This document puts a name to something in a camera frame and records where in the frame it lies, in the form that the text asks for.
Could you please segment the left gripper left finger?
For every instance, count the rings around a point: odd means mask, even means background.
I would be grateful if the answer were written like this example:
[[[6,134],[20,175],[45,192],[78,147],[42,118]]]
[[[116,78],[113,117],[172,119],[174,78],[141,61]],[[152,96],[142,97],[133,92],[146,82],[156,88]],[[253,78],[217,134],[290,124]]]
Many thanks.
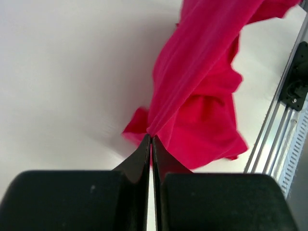
[[[113,170],[31,170],[0,204],[3,231],[144,231],[151,138]]]

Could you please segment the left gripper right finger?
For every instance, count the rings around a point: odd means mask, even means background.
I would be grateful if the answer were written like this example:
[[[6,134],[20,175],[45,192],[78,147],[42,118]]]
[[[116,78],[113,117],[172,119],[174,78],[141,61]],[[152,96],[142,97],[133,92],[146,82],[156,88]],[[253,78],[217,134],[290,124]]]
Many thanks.
[[[193,173],[152,139],[159,231],[296,231],[276,181],[264,174]]]

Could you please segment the magenta t shirt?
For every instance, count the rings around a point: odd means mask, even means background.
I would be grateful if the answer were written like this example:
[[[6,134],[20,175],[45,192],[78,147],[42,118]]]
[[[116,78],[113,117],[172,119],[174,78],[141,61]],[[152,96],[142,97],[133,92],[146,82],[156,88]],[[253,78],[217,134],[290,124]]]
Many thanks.
[[[177,27],[153,69],[150,107],[123,130],[139,145],[146,134],[188,169],[235,160],[248,147],[236,125],[233,93],[242,76],[232,62],[245,25],[282,18],[295,0],[185,0]]]

